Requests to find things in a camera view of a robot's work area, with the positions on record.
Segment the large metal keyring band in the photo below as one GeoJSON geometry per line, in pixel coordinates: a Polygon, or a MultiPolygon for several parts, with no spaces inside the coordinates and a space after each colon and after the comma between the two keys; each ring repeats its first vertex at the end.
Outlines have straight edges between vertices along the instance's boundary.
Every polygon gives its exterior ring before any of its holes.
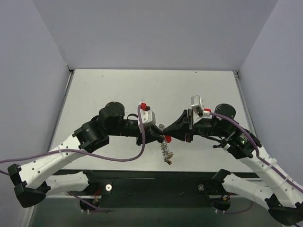
{"type": "Polygon", "coordinates": [[[160,144],[160,149],[162,151],[162,156],[163,158],[168,155],[168,154],[173,154],[172,151],[170,151],[170,149],[168,148],[168,143],[166,142],[166,140],[164,140],[161,144],[160,144]]]}

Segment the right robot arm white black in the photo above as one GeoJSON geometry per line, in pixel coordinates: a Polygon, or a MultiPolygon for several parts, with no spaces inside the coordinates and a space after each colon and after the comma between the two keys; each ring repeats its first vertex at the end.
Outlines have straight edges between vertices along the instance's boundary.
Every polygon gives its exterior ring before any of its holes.
{"type": "Polygon", "coordinates": [[[218,171],[213,179],[226,192],[259,204],[282,225],[297,225],[303,220],[303,187],[286,174],[276,159],[270,157],[253,133],[234,120],[235,115],[236,110],[229,104],[219,104],[213,112],[194,106],[184,110],[172,125],[164,129],[164,134],[186,142],[191,142],[194,136],[220,137],[216,147],[249,167],[265,186],[224,169],[218,171]]]}

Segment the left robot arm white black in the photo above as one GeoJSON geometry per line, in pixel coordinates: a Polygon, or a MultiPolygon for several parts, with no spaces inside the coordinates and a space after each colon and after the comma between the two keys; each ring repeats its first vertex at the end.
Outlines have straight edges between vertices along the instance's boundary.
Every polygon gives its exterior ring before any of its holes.
{"type": "Polygon", "coordinates": [[[20,205],[29,208],[47,196],[63,192],[99,196],[105,186],[93,173],[80,171],[71,175],[56,175],[56,172],[81,157],[95,157],[94,151],[108,145],[110,136],[135,137],[142,150],[147,143],[165,140],[163,131],[156,126],[155,113],[149,106],[139,103],[135,117],[136,120],[125,118],[124,106],[119,102],[110,102],[53,150],[33,157],[27,164],[9,166],[8,175],[20,205]]]}

